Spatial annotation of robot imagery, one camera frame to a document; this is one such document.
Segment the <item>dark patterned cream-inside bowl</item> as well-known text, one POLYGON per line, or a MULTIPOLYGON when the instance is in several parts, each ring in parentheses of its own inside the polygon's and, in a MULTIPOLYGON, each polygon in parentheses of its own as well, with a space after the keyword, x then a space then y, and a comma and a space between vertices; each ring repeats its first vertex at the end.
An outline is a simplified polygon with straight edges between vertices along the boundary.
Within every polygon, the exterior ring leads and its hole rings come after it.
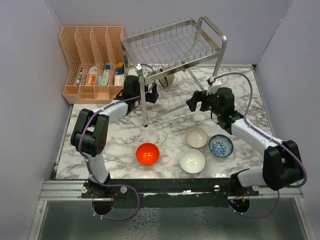
POLYGON ((160 85, 162 86, 162 88, 166 89, 168 87, 170 87, 175 79, 175 75, 174 74, 170 74, 167 75, 165 77, 162 77, 158 80, 158 82, 160 83, 160 85))

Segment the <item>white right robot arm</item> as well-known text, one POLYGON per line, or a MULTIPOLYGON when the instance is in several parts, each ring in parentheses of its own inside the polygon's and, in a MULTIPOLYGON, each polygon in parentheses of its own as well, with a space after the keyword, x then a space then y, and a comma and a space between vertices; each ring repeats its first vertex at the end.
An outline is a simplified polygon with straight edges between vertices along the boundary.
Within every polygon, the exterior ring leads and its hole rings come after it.
POLYGON ((277 191, 304 178, 297 144, 273 138, 260 129, 254 130, 254 126, 235 110, 235 96, 230 88, 220 87, 213 94, 195 91, 186 104, 194 112, 197 103, 201 103, 200 111, 216 115, 223 130, 245 141, 263 157, 262 168, 245 169, 231 175, 229 189, 234 195, 240 196, 252 186, 277 191))

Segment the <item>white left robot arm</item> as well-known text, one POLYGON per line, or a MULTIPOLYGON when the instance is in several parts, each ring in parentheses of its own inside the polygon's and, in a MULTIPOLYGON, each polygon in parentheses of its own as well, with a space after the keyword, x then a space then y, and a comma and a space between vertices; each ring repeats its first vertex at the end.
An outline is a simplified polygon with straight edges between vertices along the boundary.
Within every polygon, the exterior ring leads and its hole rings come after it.
POLYGON ((102 155, 109 124, 137 108, 142 94, 147 102, 155 103, 159 97, 157 84, 145 86, 141 91, 138 76, 128 75, 124 79, 123 89, 111 103, 96 110, 83 108, 78 114, 70 143, 84 158, 89 172, 88 179, 94 183, 93 191, 101 198, 106 197, 111 190, 110 173, 105 167, 102 155))

